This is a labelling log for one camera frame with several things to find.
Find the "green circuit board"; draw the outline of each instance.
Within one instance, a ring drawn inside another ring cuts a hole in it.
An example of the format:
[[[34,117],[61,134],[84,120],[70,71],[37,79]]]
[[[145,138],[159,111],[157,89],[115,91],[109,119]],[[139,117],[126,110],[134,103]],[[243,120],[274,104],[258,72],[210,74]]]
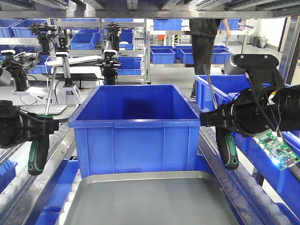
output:
[[[300,157],[284,142],[283,138],[278,137],[271,129],[254,136],[253,139],[279,170],[300,162]]]

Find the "floor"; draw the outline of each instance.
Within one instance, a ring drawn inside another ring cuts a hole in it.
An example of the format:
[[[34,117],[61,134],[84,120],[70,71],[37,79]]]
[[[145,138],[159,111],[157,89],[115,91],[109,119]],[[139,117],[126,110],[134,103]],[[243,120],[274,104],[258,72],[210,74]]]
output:
[[[215,44],[216,45],[224,45],[224,40],[217,37]],[[241,52],[241,45],[235,44],[234,46],[229,46],[230,51],[233,53],[240,53]],[[246,46],[246,53],[268,53],[275,55],[279,60],[281,58],[281,53],[276,52],[272,49],[265,48],[260,49],[257,47],[253,47],[251,45]],[[213,75],[220,75],[221,68],[212,68],[211,74]],[[152,77],[152,84],[174,84],[177,85],[188,97],[190,96],[192,85],[194,82],[194,69],[193,68],[153,68],[151,70],[151,77]],[[295,76],[293,79],[293,84],[300,83],[300,67],[297,66],[297,70],[295,72]],[[46,82],[38,82],[36,86],[39,87],[46,87]],[[14,96],[12,95],[12,91],[14,90],[13,85],[7,87],[1,87],[1,99],[12,100],[14,105],[23,105],[26,104],[33,104],[35,103],[35,99],[31,96]],[[91,90],[83,90],[82,96],[85,98],[87,97],[88,93]],[[27,164],[28,154],[29,154],[29,145],[27,143],[24,148],[21,148],[16,154],[11,157],[12,161],[18,161],[17,172],[20,171],[24,166]],[[246,165],[249,170],[251,170],[251,164],[247,162],[246,159],[243,160],[243,163]],[[283,202],[276,192],[267,184],[264,184],[265,190],[268,191],[269,195],[272,199],[276,202]]]

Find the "black clothing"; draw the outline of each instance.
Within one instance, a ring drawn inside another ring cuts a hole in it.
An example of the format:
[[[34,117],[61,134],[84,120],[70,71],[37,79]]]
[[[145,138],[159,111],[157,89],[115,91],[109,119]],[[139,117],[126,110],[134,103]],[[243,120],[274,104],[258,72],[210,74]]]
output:
[[[205,75],[203,65],[210,70],[212,52],[221,19],[190,19],[195,75]],[[193,84],[192,96],[196,95],[196,81]]]
[[[215,39],[192,35],[192,47],[195,75],[205,75],[203,65],[206,64],[209,71],[211,66],[212,51]],[[192,95],[196,95],[196,81],[193,84]]]
[[[221,19],[190,19],[189,27],[191,35],[215,39],[220,23]]]

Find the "blue storage crate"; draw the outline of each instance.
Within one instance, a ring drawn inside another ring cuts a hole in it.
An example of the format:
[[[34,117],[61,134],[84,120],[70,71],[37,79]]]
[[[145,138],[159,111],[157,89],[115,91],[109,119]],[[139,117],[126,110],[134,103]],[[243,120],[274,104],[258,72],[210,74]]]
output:
[[[0,38],[12,38],[15,36],[11,27],[20,22],[20,19],[1,19],[0,20]]]
[[[141,75],[141,60],[140,57],[119,57],[118,62],[122,65],[117,68],[118,75]]]
[[[228,47],[224,46],[224,45],[214,45],[214,49],[224,49],[224,50],[229,50]]]
[[[230,30],[238,29],[240,19],[227,19],[227,20],[228,20],[228,25]],[[221,21],[220,23],[219,30],[226,30],[223,21]]]
[[[74,35],[70,42],[71,49],[80,49],[80,50],[86,50],[86,49],[95,49],[96,40],[95,40],[95,34],[93,33],[85,33],[80,34],[77,33]]]
[[[206,75],[196,75],[196,105],[204,112],[214,110]],[[210,75],[218,105],[231,101],[229,93],[237,93],[250,87],[245,75]]]
[[[180,51],[180,49],[192,49],[191,45],[176,45],[175,46],[176,49],[176,55],[175,58],[177,59],[181,59],[182,58],[182,52]]]
[[[175,52],[172,49],[151,49],[151,61],[154,64],[173,64],[175,63]]]
[[[125,48],[126,50],[133,50],[134,47],[134,36],[133,30],[122,30],[120,34],[120,42],[126,41],[128,44],[120,44],[120,48]]]
[[[214,49],[212,52],[212,64],[224,64],[232,53],[224,49]]]
[[[99,19],[61,19],[61,21],[99,22]]]
[[[11,29],[14,31],[16,38],[35,38],[36,35],[32,34],[31,30],[27,29],[27,27],[31,26],[33,23],[45,24],[47,23],[47,20],[23,20],[22,22],[13,25]]]
[[[81,176],[193,170],[196,111],[173,85],[96,87],[69,120]]]
[[[251,137],[245,138],[236,133],[232,135],[236,146],[270,183],[293,213],[300,217],[300,205],[297,201],[300,198],[300,183],[290,170],[285,169],[281,171],[277,169],[266,153]],[[291,132],[283,132],[283,136],[295,153],[300,155],[300,139]]]
[[[41,55],[41,61],[34,67],[33,70],[29,70],[29,74],[50,74],[51,66],[45,66],[45,62],[49,55]]]
[[[181,30],[182,19],[153,20],[154,30]]]
[[[104,19],[105,22],[133,22],[133,19]]]
[[[181,60],[184,64],[194,64],[193,59],[193,49],[180,49],[181,51]]]
[[[72,183],[78,171],[78,160],[70,160],[62,172],[48,202],[44,207],[44,212],[60,212]]]
[[[17,162],[7,160],[0,166],[0,193],[7,187],[7,185],[15,178],[15,167]]]
[[[35,225],[55,225],[59,212],[42,212]]]
[[[95,34],[95,42],[98,43],[100,41],[100,30],[99,29],[80,29],[78,31],[79,34],[92,33]]]

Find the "workstation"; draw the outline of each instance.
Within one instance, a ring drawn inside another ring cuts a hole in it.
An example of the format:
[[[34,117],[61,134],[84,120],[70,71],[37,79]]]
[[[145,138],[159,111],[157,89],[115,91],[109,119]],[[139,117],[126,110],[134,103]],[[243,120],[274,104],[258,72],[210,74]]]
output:
[[[0,0],[0,51],[0,224],[300,225],[299,1]]]

